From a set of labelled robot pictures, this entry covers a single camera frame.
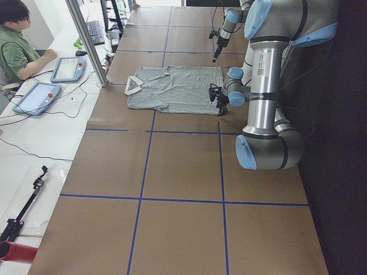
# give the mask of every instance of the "green shirt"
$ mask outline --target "green shirt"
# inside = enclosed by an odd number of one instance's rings
[[[0,25],[0,66],[11,83],[22,81],[17,73],[39,57],[22,33]]]

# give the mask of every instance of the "person's hand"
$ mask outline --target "person's hand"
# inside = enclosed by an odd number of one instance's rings
[[[55,52],[55,50],[53,49],[48,49],[47,51],[45,51],[44,57],[47,59],[47,62],[50,62],[57,57],[57,52]]]

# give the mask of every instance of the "red cylinder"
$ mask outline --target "red cylinder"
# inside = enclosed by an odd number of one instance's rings
[[[21,245],[20,243],[4,241],[0,242],[0,261],[13,261],[31,264],[36,256],[38,248]]]

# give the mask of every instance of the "keyboard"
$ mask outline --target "keyboard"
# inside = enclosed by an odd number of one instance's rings
[[[102,45],[104,44],[104,36],[102,31],[102,26],[99,21],[89,21],[87,22],[87,29],[89,35],[92,38],[92,42],[94,45]]]

